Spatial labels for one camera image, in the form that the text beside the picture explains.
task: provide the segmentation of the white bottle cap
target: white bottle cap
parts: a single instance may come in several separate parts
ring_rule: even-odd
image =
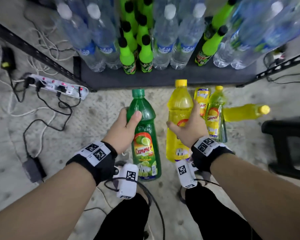
[[[204,3],[197,3],[194,6],[193,9],[193,16],[197,19],[201,18],[204,15],[204,12],[206,11],[207,7],[204,5]]]
[[[70,10],[70,7],[64,2],[57,5],[57,11],[60,17],[63,19],[70,20],[72,18],[72,11]]]
[[[271,10],[272,10],[272,17],[275,17],[279,12],[282,11],[284,5],[280,1],[276,1],[272,3]]]
[[[87,10],[90,17],[92,17],[93,19],[100,19],[101,12],[97,4],[90,3],[87,7]]]
[[[164,8],[164,17],[168,20],[171,20],[176,15],[176,6],[173,4],[168,4]]]

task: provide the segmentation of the yellow dishwashing liquid bottle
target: yellow dishwashing liquid bottle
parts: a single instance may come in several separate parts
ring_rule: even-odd
[[[224,108],[223,116],[226,122],[255,120],[270,112],[270,107],[264,104],[245,104],[240,107]]]
[[[176,80],[176,89],[173,91],[169,101],[169,121],[177,126],[185,126],[193,107],[192,97],[187,90],[187,80]],[[191,150],[183,145],[176,134],[170,129],[167,132],[166,157],[169,161],[176,162],[188,159]]]
[[[205,120],[209,135],[222,141],[223,105],[226,103],[223,86],[216,86],[216,91],[210,96],[208,103]]]

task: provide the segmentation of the hand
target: hand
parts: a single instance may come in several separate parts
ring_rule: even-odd
[[[127,124],[127,109],[122,108],[117,120],[102,141],[109,143],[118,154],[123,153],[132,143],[136,126],[142,118],[142,113],[136,111]]]
[[[199,138],[209,136],[206,123],[200,116],[200,104],[195,100],[193,100],[193,108],[189,120],[184,127],[179,127],[171,121],[168,121],[167,125],[188,148],[191,148]]]

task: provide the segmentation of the person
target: person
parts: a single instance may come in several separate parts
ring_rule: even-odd
[[[200,106],[195,102],[185,127],[167,122],[189,148],[208,136],[199,114]],[[141,112],[136,111],[127,123],[126,109],[122,109],[102,140],[109,149],[108,155],[102,155],[97,165],[85,164],[85,157],[70,160],[44,184],[0,211],[0,240],[67,239],[98,182],[112,178],[115,157],[130,146],[141,117]],[[247,221],[198,184],[185,191],[185,203],[203,239],[300,239],[300,187],[241,160],[230,150],[225,152],[208,163],[196,155],[193,161],[210,170]],[[148,199],[138,191],[106,216],[95,239],[143,239],[148,213]],[[138,215],[138,221],[131,225],[123,220],[124,214]]]

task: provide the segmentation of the forearm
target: forearm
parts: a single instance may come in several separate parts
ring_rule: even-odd
[[[210,170],[262,239],[300,239],[300,187],[228,153]]]
[[[67,239],[95,189],[84,167],[67,165],[0,212],[0,239]]]

